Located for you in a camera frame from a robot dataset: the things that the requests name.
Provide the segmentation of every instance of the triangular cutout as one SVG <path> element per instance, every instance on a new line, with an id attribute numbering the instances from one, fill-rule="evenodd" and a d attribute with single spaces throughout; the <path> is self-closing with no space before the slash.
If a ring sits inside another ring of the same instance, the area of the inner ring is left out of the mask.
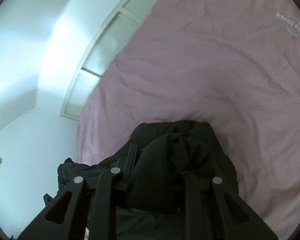
<path id="1" fill-rule="evenodd" d="M 46 215 L 46 220 L 61 225 L 72 197 L 72 192 L 66 192 Z"/>
<path id="2" fill-rule="evenodd" d="M 242 207 L 231 197 L 229 193 L 224 193 L 226 204 L 228 206 L 231 219 L 235 225 L 240 225 L 249 221 L 249 215 L 242 209 Z"/>

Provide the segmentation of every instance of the white wall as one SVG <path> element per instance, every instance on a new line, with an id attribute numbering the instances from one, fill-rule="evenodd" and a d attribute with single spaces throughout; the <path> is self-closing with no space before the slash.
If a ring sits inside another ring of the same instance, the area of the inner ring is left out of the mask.
<path id="1" fill-rule="evenodd" d="M 77 122 L 33 109 L 0 131 L 0 226 L 18 236 L 55 196 L 57 168 L 76 158 Z"/>
<path id="2" fill-rule="evenodd" d="M 36 105 L 43 56 L 69 0 L 5 0 L 0 7 L 0 130 Z"/>
<path id="3" fill-rule="evenodd" d="M 121 0 L 70 0 L 47 47 L 37 106 L 60 114 L 71 79 L 86 48 Z"/>

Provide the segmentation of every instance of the pink blanket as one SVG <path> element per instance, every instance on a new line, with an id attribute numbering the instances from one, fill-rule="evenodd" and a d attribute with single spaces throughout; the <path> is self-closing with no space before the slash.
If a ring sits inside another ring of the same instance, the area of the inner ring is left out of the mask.
<path id="1" fill-rule="evenodd" d="M 280 239 L 300 223 L 300 11 L 292 0 L 158 0 L 84 107 L 79 163 L 143 122 L 207 121 L 240 196 Z"/>

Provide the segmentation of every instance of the pink bed sheet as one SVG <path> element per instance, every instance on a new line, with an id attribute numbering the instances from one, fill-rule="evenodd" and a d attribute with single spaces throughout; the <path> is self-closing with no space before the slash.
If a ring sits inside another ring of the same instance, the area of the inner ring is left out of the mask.
<path id="1" fill-rule="evenodd" d="M 300 11 L 292 0 L 158 0 L 87 101 L 79 163 L 143 122 L 207 121 L 240 196 L 280 239 L 300 223 Z"/>

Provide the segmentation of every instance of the silver screw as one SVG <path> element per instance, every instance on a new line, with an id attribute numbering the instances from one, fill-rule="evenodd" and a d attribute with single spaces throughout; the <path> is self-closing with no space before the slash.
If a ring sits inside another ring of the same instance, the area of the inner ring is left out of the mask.
<path id="1" fill-rule="evenodd" d="M 79 184 L 79 183 L 83 182 L 83 177 L 81 177 L 81 176 L 76 176 L 76 177 L 73 179 L 73 181 L 74 181 L 74 183 Z"/>
<path id="2" fill-rule="evenodd" d="M 111 169 L 111 173 L 112 173 L 112 174 L 118 174 L 118 173 L 120 173 L 120 171 L 121 171 L 121 169 L 118 168 L 118 167 L 113 167 L 113 168 Z"/>
<path id="3" fill-rule="evenodd" d="M 213 183 L 215 184 L 221 184 L 222 183 L 222 179 L 220 177 L 214 177 L 212 179 Z"/>

